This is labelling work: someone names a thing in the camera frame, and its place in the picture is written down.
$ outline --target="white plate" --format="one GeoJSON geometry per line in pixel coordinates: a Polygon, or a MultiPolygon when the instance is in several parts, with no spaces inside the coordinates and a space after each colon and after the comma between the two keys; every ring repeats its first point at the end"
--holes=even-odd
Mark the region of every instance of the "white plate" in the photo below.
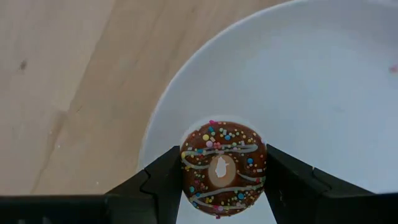
{"type": "MultiPolygon", "coordinates": [[[[373,192],[398,190],[398,1],[295,1],[207,42],[156,107],[141,167],[195,121],[240,116],[289,154],[373,192]]],[[[265,197],[215,220],[182,197],[177,223],[275,223],[265,197]]]]}

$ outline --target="wooden table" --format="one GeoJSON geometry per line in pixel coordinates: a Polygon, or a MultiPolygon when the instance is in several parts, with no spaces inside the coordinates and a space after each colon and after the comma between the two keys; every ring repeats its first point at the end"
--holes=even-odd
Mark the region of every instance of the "wooden table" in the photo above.
{"type": "Polygon", "coordinates": [[[183,63],[284,1],[0,3],[0,15],[19,12],[0,17],[10,23],[1,33],[16,33],[0,39],[0,194],[103,193],[134,175],[152,110],[183,63]]]}

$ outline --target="chocolate donut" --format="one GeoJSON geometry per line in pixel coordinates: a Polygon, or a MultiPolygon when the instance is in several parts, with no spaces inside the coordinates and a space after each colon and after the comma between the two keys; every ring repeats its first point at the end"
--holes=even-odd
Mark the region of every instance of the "chocolate donut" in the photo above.
{"type": "Polygon", "coordinates": [[[181,145],[183,191],[210,215],[230,216],[254,204],[263,191],[267,149],[252,129],[210,121],[181,145]]]}

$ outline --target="donut hole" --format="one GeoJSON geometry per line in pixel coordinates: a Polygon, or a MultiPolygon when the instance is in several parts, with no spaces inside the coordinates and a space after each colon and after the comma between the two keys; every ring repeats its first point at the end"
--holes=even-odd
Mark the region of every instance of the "donut hole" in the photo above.
{"type": "Polygon", "coordinates": [[[232,158],[226,155],[214,157],[208,168],[210,182],[216,187],[225,187],[235,178],[236,165],[232,158]]]}

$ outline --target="sprinkle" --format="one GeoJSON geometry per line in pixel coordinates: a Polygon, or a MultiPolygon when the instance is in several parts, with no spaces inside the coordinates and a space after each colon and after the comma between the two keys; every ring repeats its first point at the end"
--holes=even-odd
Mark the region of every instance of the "sprinkle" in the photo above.
{"type": "Polygon", "coordinates": [[[213,146],[213,143],[212,143],[212,141],[207,141],[206,142],[206,146],[207,147],[211,147],[211,146],[213,146]]]}

